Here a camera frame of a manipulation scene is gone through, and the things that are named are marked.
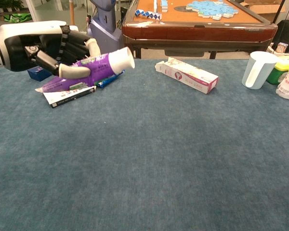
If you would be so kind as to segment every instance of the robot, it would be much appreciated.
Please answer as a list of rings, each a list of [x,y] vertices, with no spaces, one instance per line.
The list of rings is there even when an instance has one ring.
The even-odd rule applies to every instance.
[[[90,0],[97,8],[97,15],[89,23],[88,34],[93,36],[102,53],[109,53],[123,48],[121,30],[116,28],[116,0]]]
[[[24,71],[37,65],[61,78],[82,78],[86,67],[70,67],[77,60],[100,55],[95,39],[62,21],[2,25],[0,66]]]
[[[61,78],[87,77],[86,67],[70,67],[88,56],[116,51],[123,47],[122,33],[116,29],[115,0],[90,0],[98,9],[92,19],[92,38],[76,26],[62,21],[2,25],[0,27],[0,66],[24,71],[37,65]]]

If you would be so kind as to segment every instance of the robotic hand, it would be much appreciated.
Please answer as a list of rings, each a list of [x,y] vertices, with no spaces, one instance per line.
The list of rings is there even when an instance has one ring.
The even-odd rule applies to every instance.
[[[37,65],[62,78],[82,78],[86,67],[70,67],[77,60],[101,55],[95,39],[62,21],[2,25],[0,65],[24,71]]]

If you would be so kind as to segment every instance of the small blue box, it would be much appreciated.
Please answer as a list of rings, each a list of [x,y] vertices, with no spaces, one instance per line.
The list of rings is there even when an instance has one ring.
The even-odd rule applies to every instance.
[[[41,82],[42,80],[52,75],[51,72],[43,69],[40,66],[36,66],[36,67],[29,69],[28,73],[32,79],[39,81],[39,82]]]

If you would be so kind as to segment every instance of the white box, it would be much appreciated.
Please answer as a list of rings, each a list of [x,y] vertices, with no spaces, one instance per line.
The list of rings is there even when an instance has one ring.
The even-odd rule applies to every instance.
[[[218,82],[217,75],[174,58],[168,58],[167,62],[157,63],[155,69],[157,72],[161,72],[205,94],[216,87]]]
[[[154,0],[154,13],[158,12],[158,1]]]
[[[64,103],[70,102],[92,92],[95,92],[96,86],[82,88],[82,89],[75,89],[75,90],[68,90],[68,91],[59,91],[59,92],[47,92],[43,93],[45,98],[47,99],[49,105],[52,108],[60,106]]]

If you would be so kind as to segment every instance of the puzzle piece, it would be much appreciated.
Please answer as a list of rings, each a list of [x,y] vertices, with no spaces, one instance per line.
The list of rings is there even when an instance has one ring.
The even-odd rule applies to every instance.
[[[135,11],[135,16],[139,17],[139,16],[144,16],[147,18],[152,18],[152,19],[156,19],[156,20],[162,20],[162,14],[161,13],[155,13],[152,11],[144,11],[141,9],[138,9]]]
[[[154,13],[158,12],[158,0],[154,0]]]
[[[167,0],[161,0],[160,5],[162,7],[162,12],[168,11],[168,2]]]
[[[231,18],[238,14],[237,9],[224,3],[223,0],[193,1],[186,5],[186,10],[198,12],[199,17],[213,18],[214,20],[220,20],[221,17]]]

